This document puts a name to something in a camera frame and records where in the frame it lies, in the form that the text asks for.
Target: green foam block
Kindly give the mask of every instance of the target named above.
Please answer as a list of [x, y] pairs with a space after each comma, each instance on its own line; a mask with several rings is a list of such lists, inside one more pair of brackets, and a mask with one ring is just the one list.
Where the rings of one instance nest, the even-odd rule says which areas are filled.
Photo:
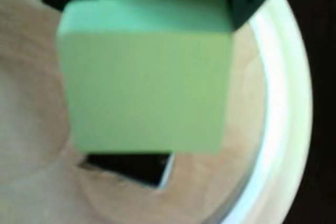
[[85, 153], [219, 149], [231, 62], [225, 0], [82, 0], [57, 34]]

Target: white plate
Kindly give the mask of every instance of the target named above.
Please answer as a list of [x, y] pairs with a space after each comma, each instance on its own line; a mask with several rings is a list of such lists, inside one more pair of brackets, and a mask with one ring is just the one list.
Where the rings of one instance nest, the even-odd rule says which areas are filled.
[[298, 190], [310, 143], [310, 73], [287, 1], [267, 0], [250, 23], [267, 77], [266, 125], [253, 174], [222, 224], [282, 223]]

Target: white rim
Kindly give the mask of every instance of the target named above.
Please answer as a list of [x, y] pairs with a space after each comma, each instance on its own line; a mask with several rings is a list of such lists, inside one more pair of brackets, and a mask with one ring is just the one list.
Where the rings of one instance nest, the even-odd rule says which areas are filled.
[[300, 184], [310, 143], [309, 67], [286, 0], [267, 0], [251, 26], [267, 79], [266, 125], [255, 169], [222, 224], [283, 222]]

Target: light wood grain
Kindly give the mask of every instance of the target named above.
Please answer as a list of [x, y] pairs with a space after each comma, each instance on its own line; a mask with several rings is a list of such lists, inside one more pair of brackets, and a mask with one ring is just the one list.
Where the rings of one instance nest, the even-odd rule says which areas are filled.
[[[67, 112], [54, 49], [58, 21], [59, 13], [37, 0], [0, 0], [0, 183], [28, 179], [45, 169], [67, 142]], [[177, 154], [163, 191], [80, 169], [81, 156], [73, 150], [63, 169], [80, 181], [93, 210], [111, 223], [213, 223], [234, 202], [252, 168], [263, 132], [265, 94], [257, 45], [245, 26], [235, 35], [226, 130], [218, 155]], [[54, 180], [69, 180], [70, 175], [62, 174]]]

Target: dark background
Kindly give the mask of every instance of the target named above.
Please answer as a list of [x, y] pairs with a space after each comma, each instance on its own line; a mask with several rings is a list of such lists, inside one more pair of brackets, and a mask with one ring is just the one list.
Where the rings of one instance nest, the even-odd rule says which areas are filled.
[[336, 0], [288, 0], [302, 32], [313, 83], [307, 167], [285, 224], [336, 223]]

